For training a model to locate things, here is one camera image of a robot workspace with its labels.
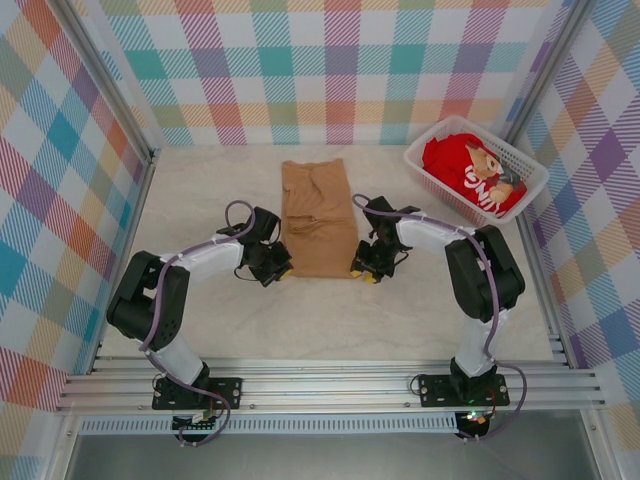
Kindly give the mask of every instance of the aluminum rail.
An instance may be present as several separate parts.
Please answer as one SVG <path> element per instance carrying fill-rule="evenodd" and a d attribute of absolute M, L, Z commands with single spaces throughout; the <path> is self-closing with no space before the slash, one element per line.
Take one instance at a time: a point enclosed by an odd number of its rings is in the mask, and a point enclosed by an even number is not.
<path fill-rule="evenodd" d="M 591 370 L 568 367 L 557 336 L 554 360 L 519 362 L 527 374 L 527 410 L 603 408 L 604 396 Z M 459 407 L 422 408 L 409 391 L 417 374 L 448 374 L 448 362 L 205 359 L 211 376 L 241 377 L 242 405 L 234 414 L 451 412 Z M 509 411 L 522 393 L 522 380 L 505 375 Z M 71 376 L 58 411 L 65 415 L 162 414 L 151 409 L 151 382 L 157 372 L 140 357 L 96 358 L 90 375 Z M 166 414 L 193 411 L 166 411 Z"/>

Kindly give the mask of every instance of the checkered pattern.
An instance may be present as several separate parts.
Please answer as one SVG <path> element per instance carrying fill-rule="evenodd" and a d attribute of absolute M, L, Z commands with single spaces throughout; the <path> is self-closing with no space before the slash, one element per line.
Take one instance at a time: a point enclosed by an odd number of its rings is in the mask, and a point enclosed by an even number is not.
<path fill-rule="evenodd" d="M 45 0 L 0 4 L 0 65 L 0 478 L 22 480 L 95 339 L 143 162 Z"/>
<path fill-rule="evenodd" d="M 614 405 L 629 478 L 640 478 L 638 25 L 640 3 L 598 3 L 522 145 L 551 172 L 528 213 L 578 363 L 602 374 Z"/>
<path fill-rule="evenodd" d="M 523 54 L 549 8 L 548 0 L 100 3 L 173 145 L 405 144 L 452 114 L 488 126 L 510 107 L 505 90 L 528 70 Z"/>
<path fill-rule="evenodd" d="M 544 42 L 542 43 L 542 46 L 540 47 L 540 50 L 538 51 L 538 54 L 536 55 L 535 60 L 531 64 L 531 68 L 529 69 L 529 72 L 527 73 L 527 77 L 524 83 L 522 84 L 520 91 L 518 92 L 518 96 L 516 97 L 516 100 L 513 102 L 513 105 L 511 106 L 511 110 L 509 110 L 509 114 L 507 115 L 507 120 L 504 123 L 501 130 L 501 135 L 503 137 L 506 137 L 507 133 L 509 133 L 509 130 L 511 130 L 511 127 L 513 126 L 513 122 L 516 118 L 516 115 L 520 112 L 520 109 L 522 108 L 522 104 L 524 103 L 527 96 L 531 92 L 531 88 L 533 87 L 533 84 L 538 79 L 538 76 L 540 74 L 540 69 L 549 58 L 549 54 L 551 53 L 551 47 L 553 45 L 553 42 L 558 37 L 558 34 L 560 33 L 560 30 L 562 29 L 564 22 L 567 20 L 567 16 L 569 15 L 569 12 L 571 11 L 571 7 L 573 6 L 574 3 L 575 3 L 575 0 L 562 1 L 562 6 L 558 10 L 558 13 L 556 14 L 556 17 L 554 18 L 553 23 L 551 25 L 551 28 L 547 32 L 547 36 L 545 37 Z"/>

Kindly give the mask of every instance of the brown cloth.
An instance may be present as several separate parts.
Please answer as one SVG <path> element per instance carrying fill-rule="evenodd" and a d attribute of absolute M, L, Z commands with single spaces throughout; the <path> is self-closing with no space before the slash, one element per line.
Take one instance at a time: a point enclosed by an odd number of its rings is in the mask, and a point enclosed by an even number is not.
<path fill-rule="evenodd" d="M 358 228 L 342 159 L 282 164 L 282 238 L 298 277 L 352 278 Z"/>

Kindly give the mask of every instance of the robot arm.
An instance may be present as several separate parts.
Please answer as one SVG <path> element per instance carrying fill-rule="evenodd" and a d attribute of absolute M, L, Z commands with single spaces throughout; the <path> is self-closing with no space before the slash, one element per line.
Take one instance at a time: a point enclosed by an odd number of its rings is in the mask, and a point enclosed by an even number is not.
<path fill-rule="evenodd" d="M 124 336 L 144 342 L 156 309 L 155 297 L 151 293 L 158 287 L 162 267 L 178 255 L 164 277 L 158 328 L 146 353 L 152 363 L 186 385 L 210 391 L 207 365 L 193 353 L 179 333 L 189 284 L 205 281 L 226 270 L 248 266 L 255 279 L 267 287 L 291 270 L 291 257 L 282 242 L 269 242 L 280 219 L 259 207 L 254 209 L 254 213 L 252 229 L 235 240 L 229 241 L 229 237 L 247 229 L 249 221 L 219 230 L 209 245 L 185 255 L 136 253 L 109 304 L 107 321 Z M 182 398 L 184 401 L 180 406 L 185 409 L 206 400 L 192 392 L 182 392 Z"/>
<path fill-rule="evenodd" d="M 384 197 L 370 200 L 370 211 L 396 212 Z M 456 301 L 464 312 L 463 340 L 455 357 L 451 360 L 450 382 L 461 403 L 469 403 L 476 397 L 486 396 L 487 385 L 495 382 L 496 366 L 485 353 L 485 343 L 491 332 L 493 319 L 492 295 L 483 264 L 478 259 L 467 235 L 471 234 L 482 246 L 491 264 L 496 282 L 500 314 L 494 339 L 499 336 L 507 322 L 509 310 L 518 296 L 524 292 L 524 279 L 511 252 L 496 227 L 487 226 L 478 230 L 452 229 L 444 224 L 421 221 L 424 212 L 415 207 L 399 210 L 401 216 L 380 216 L 365 210 L 365 216 L 373 231 L 369 244 L 361 241 L 351 270 L 354 276 L 365 274 L 365 281 L 378 283 L 384 276 L 393 277 L 396 256 L 405 257 L 412 248 L 431 253 L 445 254 Z"/>

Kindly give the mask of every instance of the teddy bear print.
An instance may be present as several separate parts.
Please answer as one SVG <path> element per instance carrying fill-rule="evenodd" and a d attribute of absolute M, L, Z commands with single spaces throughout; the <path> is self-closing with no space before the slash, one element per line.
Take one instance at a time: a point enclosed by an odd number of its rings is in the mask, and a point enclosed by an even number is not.
<path fill-rule="evenodd" d="M 478 179 L 486 181 L 496 174 L 500 175 L 497 183 L 489 188 L 489 198 L 497 204 L 504 203 L 513 192 L 513 184 L 504 181 L 505 171 L 498 159 L 482 148 L 475 148 L 471 145 L 466 147 L 473 163 L 473 173 Z"/>

